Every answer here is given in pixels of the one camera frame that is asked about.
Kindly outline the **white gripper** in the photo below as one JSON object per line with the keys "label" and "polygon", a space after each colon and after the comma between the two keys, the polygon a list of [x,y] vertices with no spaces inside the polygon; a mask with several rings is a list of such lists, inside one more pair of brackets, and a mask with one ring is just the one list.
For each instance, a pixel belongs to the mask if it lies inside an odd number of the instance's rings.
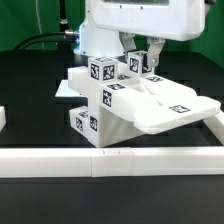
{"label": "white gripper", "polygon": [[97,27],[120,31],[125,56],[136,49],[134,34],[151,36],[147,38],[150,69],[159,65],[164,39],[195,39],[205,27],[204,0],[169,0],[167,4],[90,0],[89,6]]}

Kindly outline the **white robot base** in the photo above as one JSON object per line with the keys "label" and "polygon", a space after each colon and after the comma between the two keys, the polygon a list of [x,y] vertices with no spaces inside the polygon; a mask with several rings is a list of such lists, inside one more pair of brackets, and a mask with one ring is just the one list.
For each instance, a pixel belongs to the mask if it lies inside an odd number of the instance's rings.
{"label": "white robot base", "polygon": [[91,3],[97,0],[85,0],[85,19],[79,26],[79,45],[74,49],[77,55],[90,57],[119,57],[124,48],[119,39],[119,32],[98,28],[92,17]]}

